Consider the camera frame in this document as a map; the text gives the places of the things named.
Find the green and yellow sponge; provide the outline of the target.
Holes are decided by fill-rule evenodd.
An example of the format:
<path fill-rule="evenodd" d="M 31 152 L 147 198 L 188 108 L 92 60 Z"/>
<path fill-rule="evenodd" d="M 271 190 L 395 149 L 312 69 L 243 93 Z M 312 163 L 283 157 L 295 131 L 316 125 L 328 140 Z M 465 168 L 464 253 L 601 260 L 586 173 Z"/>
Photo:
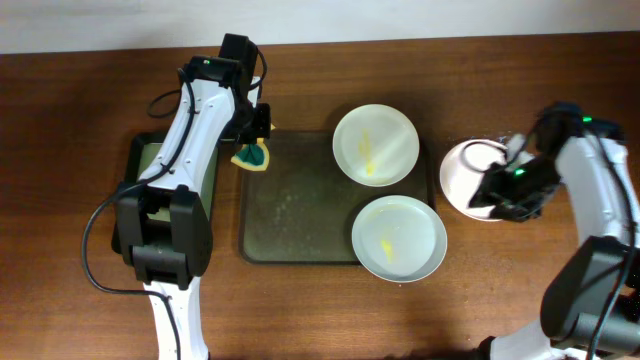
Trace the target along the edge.
<path fill-rule="evenodd" d="M 255 144 L 244 144 L 231 158 L 236 166 L 251 172 L 263 172 L 268 168 L 270 154 L 263 138 Z"/>

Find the white plate yellow stain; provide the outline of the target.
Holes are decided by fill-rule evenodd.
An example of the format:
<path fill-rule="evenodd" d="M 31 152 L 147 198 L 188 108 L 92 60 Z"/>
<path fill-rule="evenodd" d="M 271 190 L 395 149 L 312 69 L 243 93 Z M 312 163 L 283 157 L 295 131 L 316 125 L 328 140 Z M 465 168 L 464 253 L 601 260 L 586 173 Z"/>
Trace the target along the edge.
<path fill-rule="evenodd" d="M 368 203 L 351 230 L 354 253 L 371 274 L 411 283 L 434 273 L 444 261 L 448 236 L 438 214 L 409 196 L 388 195 Z"/>
<path fill-rule="evenodd" d="M 413 170 L 420 153 L 417 130 L 399 110 L 382 104 L 359 106 L 342 117 L 332 138 L 340 170 L 369 187 L 386 187 Z"/>

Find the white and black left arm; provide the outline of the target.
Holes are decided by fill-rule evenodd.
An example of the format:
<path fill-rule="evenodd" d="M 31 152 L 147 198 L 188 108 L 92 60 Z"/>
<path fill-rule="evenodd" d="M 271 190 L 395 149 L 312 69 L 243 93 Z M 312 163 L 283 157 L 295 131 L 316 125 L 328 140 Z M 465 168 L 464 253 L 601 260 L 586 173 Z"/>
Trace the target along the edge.
<path fill-rule="evenodd" d="M 160 358 L 207 359 L 200 284 L 213 250 L 216 149 L 220 141 L 237 144 L 232 163 L 264 171 L 273 127 L 248 64 L 195 56 L 179 79 L 181 100 L 166 137 L 135 183 L 121 187 L 117 239 L 152 303 Z"/>

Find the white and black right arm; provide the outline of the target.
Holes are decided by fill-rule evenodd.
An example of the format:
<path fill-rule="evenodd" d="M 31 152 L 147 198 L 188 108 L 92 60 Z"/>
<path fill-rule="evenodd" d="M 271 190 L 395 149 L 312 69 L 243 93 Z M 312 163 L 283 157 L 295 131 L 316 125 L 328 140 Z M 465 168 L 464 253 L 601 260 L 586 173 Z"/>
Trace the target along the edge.
<path fill-rule="evenodd" d="M 507 162 L 492 164 L 469 205 L 494 219 L 524 222 L 540 215 L 560 185 L 569 193 L 579 248 L 547 288 L 538 320 L 488 340 L 489 359 L 616 359 L 639 354 L 639 204 L 617 126 L 601 120 L 540 120 Z"/>

